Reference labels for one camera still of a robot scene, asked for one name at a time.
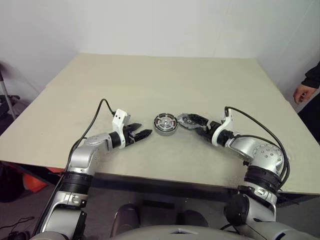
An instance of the floor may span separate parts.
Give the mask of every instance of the floor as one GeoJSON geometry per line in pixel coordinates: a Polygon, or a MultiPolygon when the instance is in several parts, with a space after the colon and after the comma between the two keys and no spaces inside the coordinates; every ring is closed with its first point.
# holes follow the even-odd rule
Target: floor
{"type": "MultiPolygon", "coordinates": [[[[33,230],[46,201],[52,191],[48,186],[36,194],[19,198],[11,203],[0,203],[0,227],[12,225],[19,218],[35,216],[34,220],[19,224],[15,231],[33,230]]],[[[142,206],[141,223],[143,226],[152,224],[174,224],[176,213],[183,210],[200,212],[211,228],[221,228],[227,224],[223,215],[225,203],[203,199],[172,197],[160,194],[145,194],[133,191],[107,190],[91,188],[87,212],[85,235],[89,240],[104,240],[109,238],[113,219],[118,208],[124,204],[133,203],[142,206]],[[142,206],[143,200],[171,203],[172,209],[154,209],[142,206]]],[[[307,232],[320,238],[320,198],[314,198],[300,203],[277,209],[277,220],[297,230],[307,232]]],[[[8,236],[11,228],[0,229],[0,239],[8,236]]]]}

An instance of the beige tabletop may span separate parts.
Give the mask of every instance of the beige tabletop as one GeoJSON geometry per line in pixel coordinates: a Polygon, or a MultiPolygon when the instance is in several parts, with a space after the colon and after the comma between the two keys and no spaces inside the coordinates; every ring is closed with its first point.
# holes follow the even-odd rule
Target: beige tabletop
{"type": "MultiPolygon", "coordinates": [[[[100,99],[153,129],[159,113],[197,113],[220,121],[224,106],[239,108],[282,141],[291,174],[286,192],[320,193],[320,147],[254,59],[79,54],[0,137],[0,160],[64,168],[68,153],[90,123],[100,99]]],[[[88,136],[112,131],[103,106],[88,136]]],[[[272,140],[240,114],[234,130],[272,140]]],[[[246,167],[222,147],[179,127],[108,154],[100,173],[237,187],[246,167]]]]}

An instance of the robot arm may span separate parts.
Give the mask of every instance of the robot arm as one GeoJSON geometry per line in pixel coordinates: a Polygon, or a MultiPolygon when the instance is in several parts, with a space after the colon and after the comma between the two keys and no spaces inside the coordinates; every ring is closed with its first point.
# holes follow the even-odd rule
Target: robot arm
{"type": "Polygon", "coordinates": [[[44,211],[35,234],[56,232],[69,240],[83,236],[87,214],[82,210],[87,204],[88,191],[101,160],[115,148],[124,148],[148,137],[152,130],[134,133],[141,124],[127,125],[130,119],[125,111],[117,109],[112,121],[111,133],[88,137],[76,148],[53,193],[49,207],[44,211]]]}
{"type": "Polygon", "coordinates": [[[224,209],[228,222],[237,231],[244,236],[262,240],[317,239],[276,222],[277,191],[283,185],[282,172],[288,171],[285,169],[286,153],[282,149],[267,139],[233,132],[232,113],[227,107],[221,123],[212,121],[207,126],[208,119],[193,113],[181,114],[178,122],[187,129],[195,129],[212,145],[228,148],[247,166],[238,193],[224,209]]]}

